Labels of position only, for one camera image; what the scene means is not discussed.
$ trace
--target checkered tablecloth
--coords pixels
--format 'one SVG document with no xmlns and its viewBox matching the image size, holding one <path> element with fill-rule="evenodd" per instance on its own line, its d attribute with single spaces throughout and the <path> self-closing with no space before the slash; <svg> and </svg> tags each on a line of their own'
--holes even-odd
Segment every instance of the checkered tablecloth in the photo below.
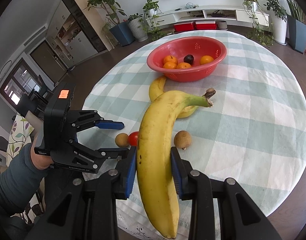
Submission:
<svg viewBox="0 0 306 240">
<path fill-rule="evenodd" d="M 203 95 L 207 88 L 216 90 L 214 107 L 200 107 L 192 116 L 175 122 L 173 136 L 186 130 L 193 139 L 180 155 L 210 178 L 235 178 L 269 215 L 290 194 L 306 166 L 306 100 L 294 75 L 278 57 L 239 34 L 176 34 L 123 59 L 95 85 L 83 109 L 96 109 L 105 119 L 124 122 L 125 128 L 88 129 L 78 134 L 79 142 L 92 149 L 115 147 L 118 133 L 138 131 L 150 105 L 149 85 L 160 75 L 149 69 L 147 56 L 159 45 L 186 36 L 215 38 L 224 43 L 228 54 L 209 77 L 191 83 L 166 82 L 165 91 Z M 97 178 L 115 165 L 116 160 L 107 160 L 99 174 L 85 177 Z M 176 239 L 188 237 L 190 210 L 190 201 L 180 201 Z M 140 239 L 163 239 L 147 219 L 136 179 L 130 198 L 117 201 L 117 218 L 121 228 Z"/>
</svg>

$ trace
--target yellow banana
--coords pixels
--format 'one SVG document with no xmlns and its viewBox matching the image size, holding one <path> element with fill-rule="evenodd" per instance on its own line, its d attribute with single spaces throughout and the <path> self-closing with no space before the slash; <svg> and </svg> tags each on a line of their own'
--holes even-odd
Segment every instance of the yellow banana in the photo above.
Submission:
<svg viewBox="0 0 306 240">
<path fill-rule="evenodd" d="M 166 76 L 160 76 L 152 82 L 148 91 L 148 95 L 150 97 L 151 102 L 153 102 L 156 98 L 158 98 L 161 94 L 164 93 L 165 82 Z M 197 108 L 198 106 L 188 106 L 182 110 L 182 112 L 177 118 L 189 117 L 195 112 Z"/>
<path fill-rule="evenodd" d="M 174 122 L 191 105 L 210 107 L 214 89 L 202 97 L 182 91 L 160 95 L 146 110 L 138 135 L 137 181 L 146 214 L 165 238 L 176 238 L 179 203 L 171 170 L 171 137 Z"/>
</svg>

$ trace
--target orange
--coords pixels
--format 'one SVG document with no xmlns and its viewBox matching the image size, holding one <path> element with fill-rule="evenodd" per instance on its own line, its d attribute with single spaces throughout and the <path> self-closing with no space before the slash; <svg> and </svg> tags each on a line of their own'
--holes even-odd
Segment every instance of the orange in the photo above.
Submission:
<svg viewBox="0 0 306 240">
<path fill-rule="evenodd" d="M 176 63 L 168 61 L 164 64 L 163 68 L 168 68 L 168 69 L 175 69 L 177 66 Z"/>
<path fill-rule="evenodd" d="M 192 67 L 191 64 L 185 63 L 185 62 L 181 62 L 181 63 L 179 63 L 179 64 L 177 65 L 176 68 L 178 68 L 178 69 L 184 69 L 184 68 L 190 68 L 190 67 Z"/>
<path fill-rule="evenodd" d="M 200 65 L 204 65 L 204 64 L 210 63 L 210 62 L 212 62 L 213 60 L 214 60 L 214 58 L 212 58 L 211 56 L 208 56 L 208 55 L 203 56 L 203 57 L 201 57 L 201 59 L 200 59 Z"/>
<path fill-rule="evenodd" d="M 177 58 L 174 57 L 174 56 L 171 56 L 171 55 L 166 56 L 166 57 L 163 59 L 163 64 L 165 64 L 166 62 L 174 62 L 176 65 L 177 65 L 177 63 L 178 63 Z"/>
</svg>

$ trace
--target tv stand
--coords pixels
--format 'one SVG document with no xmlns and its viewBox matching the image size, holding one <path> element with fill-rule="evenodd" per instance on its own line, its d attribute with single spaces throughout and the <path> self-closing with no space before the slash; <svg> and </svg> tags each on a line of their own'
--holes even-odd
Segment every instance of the tv stand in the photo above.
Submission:
<svg viewBox="0 0 306 240">
<path fill-rule="evenodd" d="M 255 15 L 258 18 L 259 24 L 267 29 L 269 26 L 269 15 L 260 11 L 255 11 Z M 199 6 L 197 8 L 185 9 L 175 11 L 167 11 L 158 14 L 156 23 L 159 23 L 159 27 L 166 28 L 169 25 L 193 21 L 193 20 L 225 20 L 228 25 L 241 25 L 247 26 L 252 25 L 253 19 L 247 12 L 246 7 L 243 6 L 227 6 L 227 5 L 208 5 Z"/>
</svg>

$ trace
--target human hand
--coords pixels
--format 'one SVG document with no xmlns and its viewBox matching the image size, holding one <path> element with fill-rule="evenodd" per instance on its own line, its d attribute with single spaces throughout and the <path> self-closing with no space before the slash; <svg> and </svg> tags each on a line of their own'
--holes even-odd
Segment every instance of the human hand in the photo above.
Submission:
<svg viewBox="0 0 306 240">
<path fill-rule="evenodd" d="M 37 141 L 37 136 L 34 138 L 34 141 L 32 143 L 31 160 L 34 166 L 38 170 L 42 171 L 42 170 L 47 169 L 53 163 L 53 160 L 50 156 L 43 156 L 43 155 L 35 154 L 34 148 L 36 145 L 36 141 Z"/>
</svg>

